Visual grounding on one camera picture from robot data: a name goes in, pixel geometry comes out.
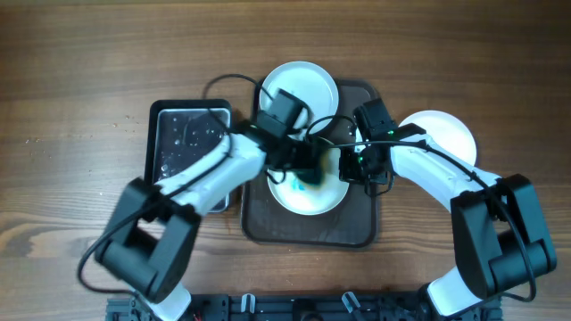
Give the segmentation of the green yellow sponge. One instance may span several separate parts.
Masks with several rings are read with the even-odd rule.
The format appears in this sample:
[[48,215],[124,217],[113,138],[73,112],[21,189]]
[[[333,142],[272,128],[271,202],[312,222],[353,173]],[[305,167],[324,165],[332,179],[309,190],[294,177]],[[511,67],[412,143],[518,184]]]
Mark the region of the green yellow sponge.
[[293,173],[304,184],[317,187],[323,185],[330,171],[330,149],[313,150],[295,163]]

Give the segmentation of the white plate top blue stain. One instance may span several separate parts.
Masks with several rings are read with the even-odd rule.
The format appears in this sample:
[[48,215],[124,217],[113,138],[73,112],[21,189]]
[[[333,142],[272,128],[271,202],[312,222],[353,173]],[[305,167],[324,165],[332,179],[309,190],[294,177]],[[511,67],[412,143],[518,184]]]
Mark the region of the white plate top blue stain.
[[280,89],[305,102],[310,110],[303,111],[294,127],[299,133],[292,138],[302,139],[309,126],[318,119],[337,113],[339,92],[333,78],[312,62],[287,62],[275,68],[263,80],[262,87],[274,97]]

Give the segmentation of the white plate blue stain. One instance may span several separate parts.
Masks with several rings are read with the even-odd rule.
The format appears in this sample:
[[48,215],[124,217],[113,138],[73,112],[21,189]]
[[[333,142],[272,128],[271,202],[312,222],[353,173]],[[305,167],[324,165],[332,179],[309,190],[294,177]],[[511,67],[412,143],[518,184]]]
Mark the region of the white plate blue stain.
[[309,126],[318,119],[337,113],[339,92],[333,78],[312,62],[287,62],[275,68],[263,80],[262,87],[274,97],[280,89],[305,102],[310,110],[303,111],[294,127],[299,133],[292,138],[302,139]]
[[468,127],[456,117],[444,111],[418,111],[409,115],[399,126],[410,123],[423,128],[446,151],[469,165],[476,165],[476,140]]

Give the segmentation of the white plate front blue stain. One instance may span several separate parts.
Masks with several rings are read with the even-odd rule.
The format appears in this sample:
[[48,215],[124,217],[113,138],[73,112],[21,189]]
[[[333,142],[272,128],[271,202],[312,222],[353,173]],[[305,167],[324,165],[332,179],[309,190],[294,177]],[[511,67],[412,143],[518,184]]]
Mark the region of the white plate front blue stain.
[[423,128],[446,151],[469,165],[476,165],[476,140],[468,127],[456,117],[444,111],[418,111],[409,115],[399,126],[410,123]]

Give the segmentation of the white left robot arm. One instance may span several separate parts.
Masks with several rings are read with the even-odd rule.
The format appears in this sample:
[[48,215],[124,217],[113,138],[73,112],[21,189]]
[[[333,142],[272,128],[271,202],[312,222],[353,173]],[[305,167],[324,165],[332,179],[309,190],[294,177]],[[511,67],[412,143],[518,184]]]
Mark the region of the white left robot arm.
[[191,303],[180,283],[200,223],[228,193],[264,169],[317,169],[322,147],[263,130],[225,136],[195,164],[148,185],[124,189],[103,234],[89,249],[95,261],[128,284],[152,316],[179,320]]

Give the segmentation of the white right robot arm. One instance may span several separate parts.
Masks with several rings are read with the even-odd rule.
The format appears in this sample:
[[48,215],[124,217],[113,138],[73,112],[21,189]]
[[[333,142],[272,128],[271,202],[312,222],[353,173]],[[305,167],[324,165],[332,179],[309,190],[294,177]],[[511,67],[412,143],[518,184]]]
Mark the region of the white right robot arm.
[[426,288],[441,317],[455,317],[489,300],[529,302],[536,279],[552,272],[557,255],[531,181],[500,177],[445,151],[421,127],[408,124],[340,145],[339,177],[370,187],[403,177],[451,214],[455,266]]

